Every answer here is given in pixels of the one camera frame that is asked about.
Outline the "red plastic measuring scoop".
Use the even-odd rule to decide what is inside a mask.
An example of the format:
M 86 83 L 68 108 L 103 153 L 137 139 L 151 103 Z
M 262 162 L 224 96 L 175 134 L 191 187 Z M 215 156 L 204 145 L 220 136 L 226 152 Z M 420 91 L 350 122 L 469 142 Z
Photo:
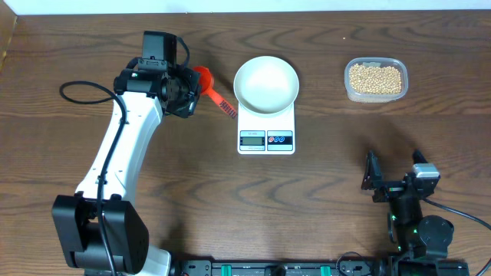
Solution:
M 193 68 L 193 70 L 200 73 L 199 84 L 202 87 L 201 94 L 208 96 L 214 102 L 214 104 L 229 117 L 233 119 L 237 118 L 238 113 L 235 107 L 214 90 L 214 77 L 209 68 L 204 66 L 196 66 Z

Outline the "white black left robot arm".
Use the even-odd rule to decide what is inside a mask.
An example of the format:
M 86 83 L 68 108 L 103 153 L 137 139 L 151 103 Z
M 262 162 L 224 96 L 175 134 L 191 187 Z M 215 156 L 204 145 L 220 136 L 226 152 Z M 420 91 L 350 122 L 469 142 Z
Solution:
M 150 139 L 166 113 L 191 116 L 201 92 L 192 69 L 124 69 L 109 91 L 112 117 L 90 171 L 51 214 L 65 261 L 90 275 L 167 275 L 168 251 L 150 244 L 134 208 Z

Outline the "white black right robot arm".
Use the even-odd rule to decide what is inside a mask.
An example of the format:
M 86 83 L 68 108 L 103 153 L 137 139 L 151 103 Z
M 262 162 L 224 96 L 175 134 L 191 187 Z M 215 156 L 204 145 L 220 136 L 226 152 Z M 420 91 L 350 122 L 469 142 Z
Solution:
M 420 202 L 434 194 L 440 172 L 419 150 L 413 165 L 401 180 L 384 180 L 378 158 L 369 152 L 366 158 L 363 190 L 371 190 L 375 203 L 387 203 L 387 230 L 398 252 L 376 261 L 373 275 L 468 275 L 463 261 L 449 261 L 448 248 L 454 226 L 438 215 L 423 215 Z

